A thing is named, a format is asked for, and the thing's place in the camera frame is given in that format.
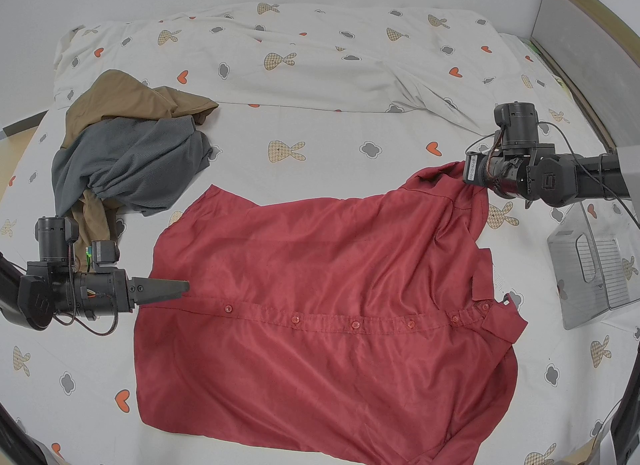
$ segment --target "wooden floor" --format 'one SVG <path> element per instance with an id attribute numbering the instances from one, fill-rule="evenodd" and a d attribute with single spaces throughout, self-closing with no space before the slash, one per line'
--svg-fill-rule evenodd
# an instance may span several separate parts
<path id="1" fill-rule="evenodd" d="M 18 161 L 24 154 L 29 141 L 33 138 L 37 127 L 0 140 L 0 200 L 13 177 Z"/>

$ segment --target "bed frame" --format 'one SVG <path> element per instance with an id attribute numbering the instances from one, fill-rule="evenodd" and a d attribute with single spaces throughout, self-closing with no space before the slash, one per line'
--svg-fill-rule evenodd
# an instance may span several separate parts
<path id="1" fill-rule="evenodd" d="M 610 152 L 640 145 L 640 37 L 599 0 L 542 0 L 531 34 Z"/>

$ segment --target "red button-up shirt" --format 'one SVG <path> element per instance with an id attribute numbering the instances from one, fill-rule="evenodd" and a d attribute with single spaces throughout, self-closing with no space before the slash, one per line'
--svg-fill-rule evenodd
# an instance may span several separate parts
<path id="1" fill-rule="evenodd" d="M 471 464 L 516 384 L 526 323 L 493 297 L 462 163 L 369 198 L 260 207 L 212 186 L 158 239 L 140 309 L 146 424 L 366 464 Z"/>

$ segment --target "mattress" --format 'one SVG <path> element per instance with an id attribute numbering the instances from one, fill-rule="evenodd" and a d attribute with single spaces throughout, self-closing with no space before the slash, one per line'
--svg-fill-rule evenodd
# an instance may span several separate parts
<path id="1" fill-rule="evenodd" d="M 51 161 L 65 112 L 107 69 L 220 103 L 202 126 L 214 147 L 211 164 L 172 209 L 118 215 L 119 265 L 129 276 L 148 275 L 159 234 L 211 184 L 260 205 L 384 193 L 425 166 L 463 160 L 470 143 L 497 129 L 499 103 L 533 102 L 577 152 L 604 151 L 535 53 L 463 10 L 248 3 L 160 21 L 94 22 L 61 39 L 54 68 L 54 104 L 0 203 L 0 250 L 22 266 L 38 257 L 37 218 L 54 211 Z M 568 151 L 552 127 L 543 126 L 540 137 Z M 275 140 L 292 153 L 272 162 Z M 476 463 L 523 463 L 531 453 L 558 460 L 587 442 L 622 396 L 640 308 L 565 331 L 547 237 L 568 208 L 536 202 L 525 210 L 522 200 L 489 197 L 498 217 L 478 245 L 492 250 L 496 297 L 511 292 L 529 326 L 514 346 L 515 396 Z M 79 325 L 54 322 L 38 333 L 0 320 L 0 401 L 29 435 L 71 463 L 338 462 L 142 424 L 134 322 L 135 315 L 122 315 L 116 332 L 100 338 Z M 110 325 L 101 317 L 92 327 Z M 600 361 L 591 353 L 596 341 L 609 352 Z"/>

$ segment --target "gray garment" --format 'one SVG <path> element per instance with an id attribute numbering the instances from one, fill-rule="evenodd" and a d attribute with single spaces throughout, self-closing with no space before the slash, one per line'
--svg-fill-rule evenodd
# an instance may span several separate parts
<path id="1" fill-rule="evenodd" d="M 209 166 L 211 151 L 190 115 L 118 117 L 90 125 L 53 158 L 56 214 L 67 213 L 87 188 L 100 200 L 115 198 L 145 216 L 167 210 Z"/>

